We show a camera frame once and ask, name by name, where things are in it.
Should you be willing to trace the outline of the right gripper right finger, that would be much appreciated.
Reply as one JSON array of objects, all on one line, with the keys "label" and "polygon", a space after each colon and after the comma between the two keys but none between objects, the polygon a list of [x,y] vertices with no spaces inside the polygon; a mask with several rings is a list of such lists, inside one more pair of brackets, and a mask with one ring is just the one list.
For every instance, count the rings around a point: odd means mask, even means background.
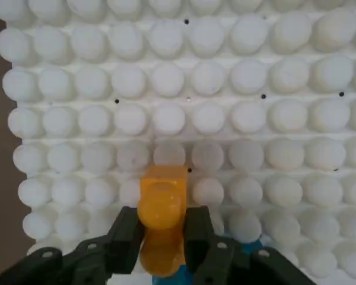
[{"label": "right gripper right finger", "polygon": [[271,247],[243,252],[238,241],[217,236],[206,206],[186,210],[184,253],[193,284],[313,284]]}]

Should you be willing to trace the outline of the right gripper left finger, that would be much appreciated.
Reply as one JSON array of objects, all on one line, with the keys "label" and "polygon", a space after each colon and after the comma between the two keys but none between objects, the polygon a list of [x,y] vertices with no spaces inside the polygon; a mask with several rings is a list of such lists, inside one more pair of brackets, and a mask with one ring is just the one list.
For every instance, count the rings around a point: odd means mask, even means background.
[{"label": "right gripper left finger", "polygon": [[0,273],[0,284],[106,284],[113,274],[133,271],[144,233],[136,208],[123,207],[107,234],[66,255],[40,248]]}]

